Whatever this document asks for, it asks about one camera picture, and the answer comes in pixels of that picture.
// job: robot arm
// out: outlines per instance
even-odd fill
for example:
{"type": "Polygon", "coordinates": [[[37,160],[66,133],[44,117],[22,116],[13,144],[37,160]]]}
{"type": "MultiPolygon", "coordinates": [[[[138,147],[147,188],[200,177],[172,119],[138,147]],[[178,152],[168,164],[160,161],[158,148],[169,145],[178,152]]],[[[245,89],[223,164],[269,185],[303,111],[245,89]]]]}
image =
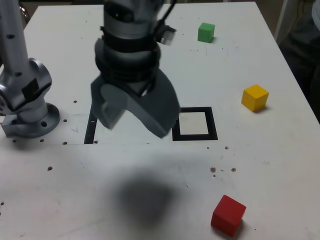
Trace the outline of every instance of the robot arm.
{"type": "MultiPolygon", "coordinates": [[[[164,24],[175,3],[160,21],[157,14],[163,0],[104,4],[103,36],[94,48],[100,75],[91,84],[91,95],[93,113],[105,127],[112,129],[125,110],[160,138],[173,127],[180,106],[173,86],[159,69],[161,53],[156,40],[175,31],[164,24]]],[[[42,63],[28,59],[18,0],[0,0],[0,16],[4,64],[0,112],[6,114],[2,128],[7,136],[42,136],[60,120],[58,109],[44,101],[51,77],[42,63]]]]}

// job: red cube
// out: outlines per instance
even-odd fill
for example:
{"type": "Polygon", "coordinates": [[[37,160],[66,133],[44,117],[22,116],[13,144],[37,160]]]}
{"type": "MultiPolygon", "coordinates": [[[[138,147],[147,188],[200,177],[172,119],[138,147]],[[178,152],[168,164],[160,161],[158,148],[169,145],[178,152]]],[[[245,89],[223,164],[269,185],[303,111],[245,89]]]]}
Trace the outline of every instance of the red cube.
{"type": "Polygon", "coordinates": [[[233,237],[245,214],[246,208],[246,206],[227,195],[223,195],[213,212],[211,226],[233,237]]]}

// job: white table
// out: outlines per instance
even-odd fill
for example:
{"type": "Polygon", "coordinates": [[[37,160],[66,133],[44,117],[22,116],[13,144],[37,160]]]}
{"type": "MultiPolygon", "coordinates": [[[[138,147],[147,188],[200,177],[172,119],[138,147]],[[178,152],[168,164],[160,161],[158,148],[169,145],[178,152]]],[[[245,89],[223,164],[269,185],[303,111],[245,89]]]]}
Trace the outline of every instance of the white table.
{"type": "Polygon", "coordinates": [[[126,113],[83,145],[102,23],[102,6],[43,6],[25,29],[61,121],[16,143],[1,131],[1,240],[225,239],[210,227],[224,194],[247,207],[238,239],[320,238],[320,127],[255,3],[178,4],[167,20],[177,33],[160,68],[182,107],[212,107],[215,141],[158,139],[126,113]],[[214,43],[197,41],[202,22],[216,24],[214,43]],[[260,113],[241,104],[253,84],[270,92],[260,113]],[[146,206],[136,188],[157,207],[150,224],[132,209],[146,206]]]}

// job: table leg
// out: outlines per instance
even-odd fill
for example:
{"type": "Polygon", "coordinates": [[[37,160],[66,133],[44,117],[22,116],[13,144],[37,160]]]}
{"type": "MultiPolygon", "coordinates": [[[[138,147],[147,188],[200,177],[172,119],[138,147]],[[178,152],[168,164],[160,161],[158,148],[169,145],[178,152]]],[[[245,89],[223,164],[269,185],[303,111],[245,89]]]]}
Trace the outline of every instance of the table leg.
{"type": "Polygon", "coordinates": [[[278,44],[290,30],[290,23],[297,10],[297,5],[298,0],[283,0],[282,9],[274,33],[274,39],[278,44]]]}

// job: yellow cube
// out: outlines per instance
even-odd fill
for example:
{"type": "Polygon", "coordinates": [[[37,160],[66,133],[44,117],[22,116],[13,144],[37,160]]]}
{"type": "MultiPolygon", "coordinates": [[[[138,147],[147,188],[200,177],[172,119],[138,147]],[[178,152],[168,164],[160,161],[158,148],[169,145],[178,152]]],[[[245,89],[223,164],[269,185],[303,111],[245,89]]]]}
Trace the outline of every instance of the yellow cube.
{"type": "Polygon", "coordinates": [[[255,112],[266,106],[268,95],[269,92],[256,84],[243,91],[241,103],[255,112]]]}

